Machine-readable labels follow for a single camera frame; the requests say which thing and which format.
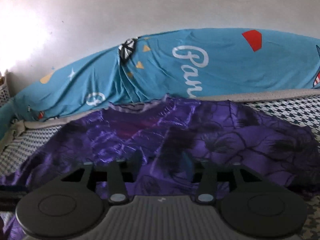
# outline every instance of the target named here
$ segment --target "yellow shape print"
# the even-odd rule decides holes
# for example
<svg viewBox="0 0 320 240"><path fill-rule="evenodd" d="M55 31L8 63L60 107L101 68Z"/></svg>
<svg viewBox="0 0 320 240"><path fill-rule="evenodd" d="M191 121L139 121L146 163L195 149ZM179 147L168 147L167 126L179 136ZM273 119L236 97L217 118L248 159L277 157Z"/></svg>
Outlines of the yellow shape print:
<svg viewBox="0 0 320 240"><path fill-rule="evenodd" d="M40 79L40 82L42 84L47 84L50 80L50 78L52 77L54 72L50 73L49 75L46 75L45 77L43 77L42 79Z"/></svg>
<svg viewBox="0 0 320 240"><path fill-rule="evenodd" d="M147 45L143 46L143 52L147 52L147 51L150 51L150 50L151 49Z"/></svg>
<svg viewBox="0 0 320 240"><path fill-rule="evenodd" d="M142 68L144 69L142 63L140 61L138 61L138 63L136 64L136 68Z"/></svg>

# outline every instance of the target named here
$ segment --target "black and white houndstooth mattress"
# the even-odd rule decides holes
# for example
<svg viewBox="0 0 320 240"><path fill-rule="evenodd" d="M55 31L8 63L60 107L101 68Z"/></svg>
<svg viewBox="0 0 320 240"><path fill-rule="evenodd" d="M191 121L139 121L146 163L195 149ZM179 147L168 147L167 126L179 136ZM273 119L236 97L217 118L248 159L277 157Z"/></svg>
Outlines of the black and white houndstooth mattress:
<svg viewBox="0 0 320 240"><path fill-rule="evenodd" d="M320 142L320 95L278 100L272 102L245 103L255 110L277 116L282 120L299 126L309 126ZM10 174L44 145L61 126L38 130L27 130L21 137L15 139L0 155L0 175ZM308 219L300 233L304 240L320 240L320 195L306 200L308 204ZM2 213L6 223L12 214Z"/></svg>

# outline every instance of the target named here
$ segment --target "white wall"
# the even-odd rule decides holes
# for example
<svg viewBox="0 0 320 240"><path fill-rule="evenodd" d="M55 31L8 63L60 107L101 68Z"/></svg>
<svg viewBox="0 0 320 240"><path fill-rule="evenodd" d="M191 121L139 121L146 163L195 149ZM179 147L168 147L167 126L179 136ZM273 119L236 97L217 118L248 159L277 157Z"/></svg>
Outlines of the white wall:
<svg viewBox="0 0 320 240"><path fill-rule="evenodd" d="M320 0L0 0L0 71L15 94L127 38L247 27L320 38Z"/></svg>

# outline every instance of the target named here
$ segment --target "blue sheet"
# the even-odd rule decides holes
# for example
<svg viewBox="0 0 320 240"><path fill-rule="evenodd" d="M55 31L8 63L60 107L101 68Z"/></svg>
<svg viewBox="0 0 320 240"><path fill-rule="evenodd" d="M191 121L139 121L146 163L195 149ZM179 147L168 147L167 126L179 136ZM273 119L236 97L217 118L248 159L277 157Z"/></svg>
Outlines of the blue sheet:
<svg viewBox="0 0 320 240"><path fill-rule="evenodd" d="M125 64L107 49L35 82L12 100L16 115L44 121L173 96L318 88L320 40L271 30L189 29L138 38Z"/></svg>

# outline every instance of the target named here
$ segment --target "purple fabric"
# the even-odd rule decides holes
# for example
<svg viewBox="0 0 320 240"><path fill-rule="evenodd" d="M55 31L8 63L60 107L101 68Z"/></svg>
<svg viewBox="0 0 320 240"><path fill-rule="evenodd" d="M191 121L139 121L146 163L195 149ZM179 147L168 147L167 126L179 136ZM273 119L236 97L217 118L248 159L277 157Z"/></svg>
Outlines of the purple fabric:
<svg viewBox="0 0 320 240"><path fill-rule="evenodd" d="M183 152L219 164L240 162L285 187L296 178L316 184L317 146L309 127L248 106L165 98L140 113L109 108L66 124L15 173L3 176L1 184L33 190L84 162L107 165L136 150L142 152L144 165L137 181L127 183L130 195L193 195L196 185L180 165ZM219 187L223 197L227 185ZM96 192L106 198L106 183L97 185ZM24 236L15 218L4 230L8 239Z"/></svg>

